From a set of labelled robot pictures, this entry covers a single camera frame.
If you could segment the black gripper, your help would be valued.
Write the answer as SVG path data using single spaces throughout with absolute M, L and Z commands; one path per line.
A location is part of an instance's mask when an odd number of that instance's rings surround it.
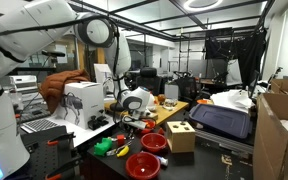
M 121 119 L 124 124 L 130 125 L 138 129 L 145 129 L 146 123 L 141 119 L 141 115 L 135 113 L 133 115 L 124 115 Z

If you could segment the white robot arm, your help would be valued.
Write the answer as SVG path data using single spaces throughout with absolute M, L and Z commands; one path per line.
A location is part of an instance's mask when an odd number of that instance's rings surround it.
M 130 90 L 125 84 L 131 55 L 124 34 L 112 18 L 76 12 L 66 0 L 34 0 L 0 16 L 0 78 L 67 34 L 104 50 L 115 99 L 140 117 L 146 111 L 150 93 L 143 87 Z M 18 134 L 11 98 L 0 84 L 0 180 L 22 168 L 29 159 L 30 153 Z

